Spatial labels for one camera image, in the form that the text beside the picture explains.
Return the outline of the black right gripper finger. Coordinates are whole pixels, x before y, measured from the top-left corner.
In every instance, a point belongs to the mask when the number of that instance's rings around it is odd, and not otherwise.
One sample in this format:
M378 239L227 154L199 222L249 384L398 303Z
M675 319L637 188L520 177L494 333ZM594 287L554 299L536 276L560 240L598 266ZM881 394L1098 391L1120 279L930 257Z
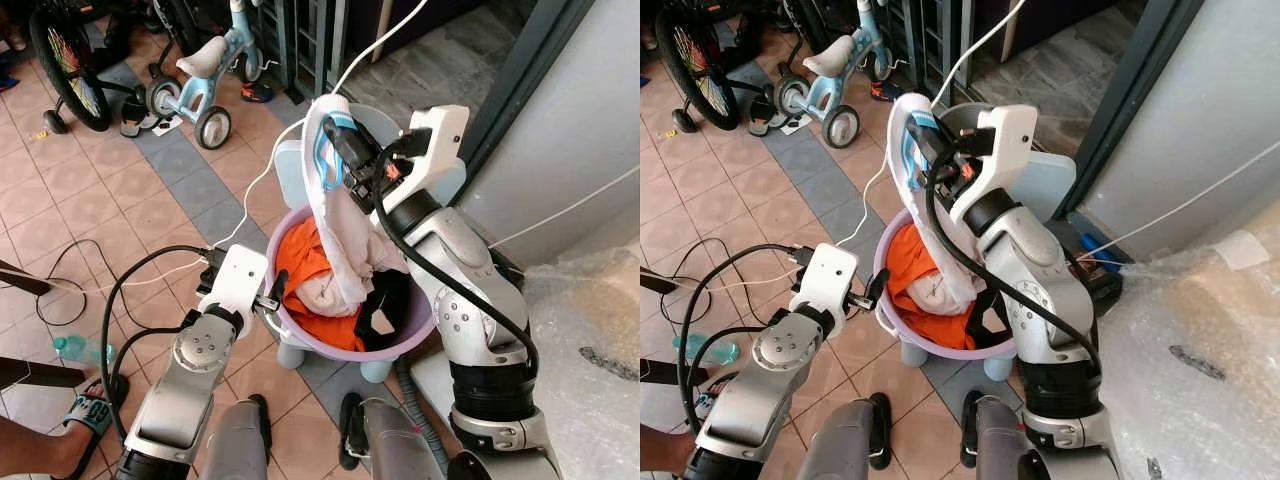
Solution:
M908 161L911 166L932 166L937 156L934 116L908 118Z
M347 169L348 161L353 156L351 141L355 136L355 120L352 116L328 116L325 119L325 136L332 151L332 164L339 169Z

